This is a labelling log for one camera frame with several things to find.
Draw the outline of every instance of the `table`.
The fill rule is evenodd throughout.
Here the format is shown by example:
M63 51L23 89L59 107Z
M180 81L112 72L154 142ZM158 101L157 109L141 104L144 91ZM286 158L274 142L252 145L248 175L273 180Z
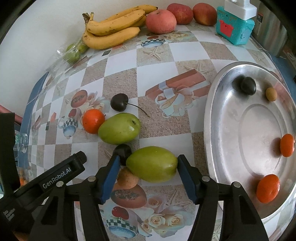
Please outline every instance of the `table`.
M130 105L125 110L142 123L139 137L129 143L133 151L161 146L176 156L184 154L191 165L206 175L203 118L207 92L216 74L230 63L249 61L274 72L285 85L276 66L252 39L245 45L233 46L216 33L215 27L195 22L178 25L175 31L163 35L143 28L137 37L124 44L102 51L90 49L85 55L87 61L69 71L58 76L45 75L42 88L35 87L35 93L39 94L30 97L31 124L23 128L30 129L28 163L24 165L29 168L31 178L80 150L88 159L86 170L69 184L79 183L105 166L115 146L86 133L81 118L93 108L100 109L106 118L117 114L110 108L110 99L117 93L127 94L130 103L150 115L149 118ZM166 82L194 69L200 73L197 82ZM73 99L80 100L86 92L86 101L73 107ZM137 188L144 193L147 203L141 208L125 208L129 219L124 224L112 214L118 203L110 199L100 206L110 240L120 240L118 236L123 235L123 229L114 228L118 225L128 230L127 237L135 236L132 240L157 241L165 237L187 240L198 207L188 199L179 175L160 184L142 180ZM79 208L79 203L75 203L78 238L83 240ZM293 198L265 223L270 240L276 240L282 233L294 208ZM222 211L218 208L212 240L219 240L221 222Z

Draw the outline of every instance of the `white pump dispenser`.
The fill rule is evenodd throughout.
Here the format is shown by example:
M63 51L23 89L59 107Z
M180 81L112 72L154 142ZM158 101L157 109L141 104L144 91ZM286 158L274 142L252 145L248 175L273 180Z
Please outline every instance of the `white pump dispenser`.
M250 0L225 0L224 10L242 20L248 20L257 15L257 8L250 4Z

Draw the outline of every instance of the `bunch of bananas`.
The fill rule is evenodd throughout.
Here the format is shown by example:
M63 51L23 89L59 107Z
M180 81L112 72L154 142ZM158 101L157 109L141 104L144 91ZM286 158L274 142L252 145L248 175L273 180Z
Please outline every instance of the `bunch of bananas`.
M85 20L85 32L82 35L83 42L93 49L106 49L119 45L139 32L145 25L146 14L157 10L151 5L141 5L126 9L104 21L94 21L94 13L89 16L83 14Z

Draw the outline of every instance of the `turquoise container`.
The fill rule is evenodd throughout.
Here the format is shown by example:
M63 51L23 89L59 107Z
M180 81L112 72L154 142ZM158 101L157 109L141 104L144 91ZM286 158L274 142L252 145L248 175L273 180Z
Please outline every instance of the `turquoise container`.
M217 8L216 31L234 45L246 44L250 38L255 22L252 19L242 20L239 17Z

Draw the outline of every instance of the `silver plate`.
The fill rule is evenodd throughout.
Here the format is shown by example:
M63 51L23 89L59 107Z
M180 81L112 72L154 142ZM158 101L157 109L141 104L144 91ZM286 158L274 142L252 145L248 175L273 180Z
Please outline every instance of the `silver plate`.
M240 91L242 76L255 80L255 95ZM266 99L268 87L277 90L275 102ZM263 220L275 215L295 189L296 153L285 158L279 151L280 138L295 134L295 113L295 103L280 81L249 62L223 68L207 96L204 141L209 174L219 183L240 182ZM256 187L272 173L280 179L280 191L272 202L262 204L256 198Z

